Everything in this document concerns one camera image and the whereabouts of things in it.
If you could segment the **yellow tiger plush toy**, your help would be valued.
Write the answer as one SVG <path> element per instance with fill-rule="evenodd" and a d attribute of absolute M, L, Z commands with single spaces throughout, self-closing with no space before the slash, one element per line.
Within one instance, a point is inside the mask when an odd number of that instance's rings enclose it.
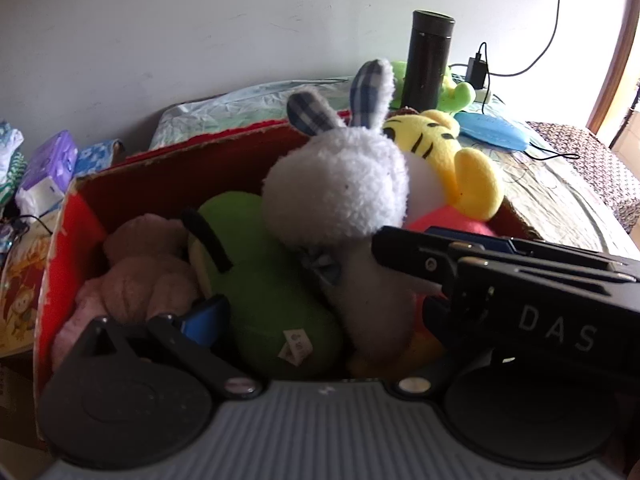
<path fill-rule="evenodd" d="M 386 119 L 383 133 L 402 151 L 409 174 L 404 228 L 432 226 L 492 235 L 503 192 L 494 163 L 458 140 L 459 123 L 439 110 L 401 110 Z"/>

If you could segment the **pink plush bear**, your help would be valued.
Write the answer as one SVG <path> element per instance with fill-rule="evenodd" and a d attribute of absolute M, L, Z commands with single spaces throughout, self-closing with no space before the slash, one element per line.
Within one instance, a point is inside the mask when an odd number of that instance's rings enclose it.
<path fill-rule="evenodd" d="M 134 325 L 160 314 L 188 313 L 200 296 L 195 271 L 184 260 L 188 237 L 181 221 L 156 214 L 142 214 L 107 237 L 103 251 L 110 270 L 79 289 L 73 315 L 54 338 L 52 367 L 60 367 L 99 316 Z"/>

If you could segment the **green plush doll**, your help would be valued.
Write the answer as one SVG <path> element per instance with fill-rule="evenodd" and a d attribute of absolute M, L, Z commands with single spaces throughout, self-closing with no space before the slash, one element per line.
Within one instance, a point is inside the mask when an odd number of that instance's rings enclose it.
<path fill-rule="evenodd" d="M 341 318 L 296 255 L 267 231 L 260 196 L 217 195 L 186 228 L 201 291 L 230 304 L 216 328 L 227 359 L 282 376 L 338 370 L 346 356 Z"/>

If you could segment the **white plush rabbit plaid ears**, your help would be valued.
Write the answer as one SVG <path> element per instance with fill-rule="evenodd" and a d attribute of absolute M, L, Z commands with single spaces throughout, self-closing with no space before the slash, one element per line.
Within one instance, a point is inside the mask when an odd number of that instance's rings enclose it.
<path fill-rule="evenodd" d="M 407 212 L 407 163 L 382 133 L 393 93 L 393 69 L 384 58 L 356 73 L 348 122 L 316 89 L 292 93 L 288 122 L 308 141 L 270 169 L 262 214 L 277 240 L 305 255 L 363 361 L 421 365 L 436 344 L 418 326 L 419 292 L 371 252 L 373 235 L 402 226 Z"/>

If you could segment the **cartoon print bed sheet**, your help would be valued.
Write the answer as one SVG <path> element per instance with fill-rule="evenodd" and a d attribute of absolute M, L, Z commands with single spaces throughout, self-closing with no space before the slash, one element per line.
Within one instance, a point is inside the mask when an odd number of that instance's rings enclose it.
<path fill-rule="evenodd" d="M 286 80 L 256 84 L 201 101 L 169 107 L 160 116 L 150 148 L 164 148 L 202 133 L 218 133 L 283 119 L 285 102 L 295 90 L 317 88 L 334 108 L 346 110 L 352 80 L 349 77 Z M 533 128 L 515 118 L 501 103 L 486 108 L 528 131 L 533 145 L 526 152 L 509 152 L 466 138 L 464 146 L 483 151 L 501 168 L 504 197 L 525 229 L 533 236 L 562 245 L 639 258 L 639 249 L 613 211 L 565 158 L 544 159 L 548 143 Z"/>

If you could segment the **blue oval case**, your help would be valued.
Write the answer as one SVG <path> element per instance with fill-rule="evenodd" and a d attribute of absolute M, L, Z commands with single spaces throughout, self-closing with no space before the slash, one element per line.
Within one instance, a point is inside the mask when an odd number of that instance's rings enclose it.
<path fill-rule="evenodd" d="M 477 141 L 517 152 L 524 152 L 529 147 L 528 131 L 501 117 L 459 112 L 454 118 L 460 125 L 460 131 Z"/>

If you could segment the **green frog plush toy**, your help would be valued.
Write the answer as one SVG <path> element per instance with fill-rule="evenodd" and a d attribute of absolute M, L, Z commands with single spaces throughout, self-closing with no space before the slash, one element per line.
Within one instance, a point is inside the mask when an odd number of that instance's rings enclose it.
<path fill-rule="evenodd" d="M 393 110 L 400 110 L 402 105 L 401 97 L 404 91 L 404 83 L 406 76 L 407 63 L 402 61 L 393 61 L 392 69 L 394 73 L 394 97 L 390 107 Z M 476 98 L 476 92 L 472 84 L 462 80 L 457 82 L 449 67 L 445 70 L 442 77 L 442 85 L 436 108 L 443 113 L 454 115 L 470 106 Z"/>

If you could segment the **white power strip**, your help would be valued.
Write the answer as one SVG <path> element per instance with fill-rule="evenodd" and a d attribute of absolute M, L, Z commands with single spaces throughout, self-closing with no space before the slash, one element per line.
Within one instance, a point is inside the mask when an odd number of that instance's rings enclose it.
<path fill-rule="evenodd" d="M 475 90 L 475 99 L 474 99 L 475 103 L 489 104 L 491 102 L 491 99 L 492 99 L 492 91 L 490 89 L 483 88 L 483 89 Z"/>

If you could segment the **red cardboard box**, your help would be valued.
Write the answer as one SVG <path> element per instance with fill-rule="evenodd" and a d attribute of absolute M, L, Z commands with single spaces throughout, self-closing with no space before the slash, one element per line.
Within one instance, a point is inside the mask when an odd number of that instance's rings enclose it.
<path fill-rule="evenodd" d="M 120 226 L 142 214 L 156 214 L 179 220 L 186 228 L 198 208 L 217 195 L 244 192 L 262 198 L 272 166 L 307 141 L 288 122 L 281 128 L 224 138 L 202 148 L 167 155 L 149 165 L 105 171 L 76 186 L 66 198 L 55 235 L 54 255 L 47 270 L 49 293 L 39 318 L 35 352 L 39 423 L 51 442 L 78 443 L 87 430 L 93 430 L 103 441 L 174 444 L 196 434 L 204 425 L 204 415 L 228 401 L 214 399 L 195 377 L 160 354 L 160 342 L 146 328 L 149 320 L 124 325 L 109 316 L 94 318 L 56 370 L 52 367 L 53 341 L 73 315 L 81 286 L 110 270 L 103 244 Z M 278 242 L 296 255 L 322 289 L 305 255 Z M 221 342 L 214 352 L 261 385 L 268 379 L 322 382 L 408 376 L 436 360 L 442 351 L 440 342 L 424 326 L 421 312 L 421 300 L 437 297 L 438 287 L 433 282 L 409 278 L 419 292 L 418 326 L 436 344 L 435 355 L 421 365 L 363 361 L 333 304 L 344 326 L 346 356 L 331 375 L 261 372 L 227 359 Z"/>

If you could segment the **black plug adapter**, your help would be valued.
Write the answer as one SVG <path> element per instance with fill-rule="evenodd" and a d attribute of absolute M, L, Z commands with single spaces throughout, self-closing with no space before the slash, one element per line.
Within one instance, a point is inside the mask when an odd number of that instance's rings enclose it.
<path fill-rule="evenodd" d="M 465 81 L 475 90 L 485 87 L 485 79 L 488 74 L 487 63 L 483 60 L 482 55 L 477 53 L 469 58 L 468 66 L 466 66 Z"/>

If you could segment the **brown patterned covered stool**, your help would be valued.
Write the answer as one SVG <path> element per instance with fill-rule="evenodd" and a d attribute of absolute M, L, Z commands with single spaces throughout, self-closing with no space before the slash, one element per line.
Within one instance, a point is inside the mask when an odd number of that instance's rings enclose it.
<path fill-rule="evenodd" d="M 555 151 L 576 154 L 574 168 L 594 189 L 624 230 L 630 234 L 639 220 L 639 179 L 586 128 L 528 122 Z"/>

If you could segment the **cartoon printed carton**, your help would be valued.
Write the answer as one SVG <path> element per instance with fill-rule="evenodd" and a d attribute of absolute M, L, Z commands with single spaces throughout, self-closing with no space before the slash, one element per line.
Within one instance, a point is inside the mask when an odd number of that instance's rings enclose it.
<path fill-rule="evenodd" d="M 34 220 L 9 251 L 1 277 L 1 356 L 32 348 L 38 302 L 58 210 Z"/>

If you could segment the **black cylindrical flask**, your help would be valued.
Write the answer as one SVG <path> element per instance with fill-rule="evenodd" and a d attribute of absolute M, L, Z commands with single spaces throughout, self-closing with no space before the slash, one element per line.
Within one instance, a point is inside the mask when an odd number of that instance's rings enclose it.
<path fill-rule="evenodd" d="M 453 31 L 451 16 L 427 10 L 413 12 L 402 107 L 423 112 L 437 106 Z"/>

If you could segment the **purple tissue pack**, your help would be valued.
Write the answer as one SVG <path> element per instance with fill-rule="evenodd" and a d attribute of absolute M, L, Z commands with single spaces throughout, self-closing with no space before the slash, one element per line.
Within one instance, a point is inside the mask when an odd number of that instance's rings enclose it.
<path fill-rule="evenodd" d="M 35 150 L 15 194 L 21 214 L 40 217 L 64 198 L 77 156 L 78 147 L 68 130 L 55 134 Z"/>

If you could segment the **wooden door frame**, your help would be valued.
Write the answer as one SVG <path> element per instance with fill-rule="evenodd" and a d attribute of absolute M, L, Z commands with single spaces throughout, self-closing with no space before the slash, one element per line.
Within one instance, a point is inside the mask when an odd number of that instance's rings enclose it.
<path fill-rule="evenodd" d="M 620 33 L 611 62 L 587 122 L 587 128 L 594 134 L 600 134 L 606 121 L 613 118 L 614 108 L 634 47 L 638 23 L 639 0 L 626 0 Z"/>

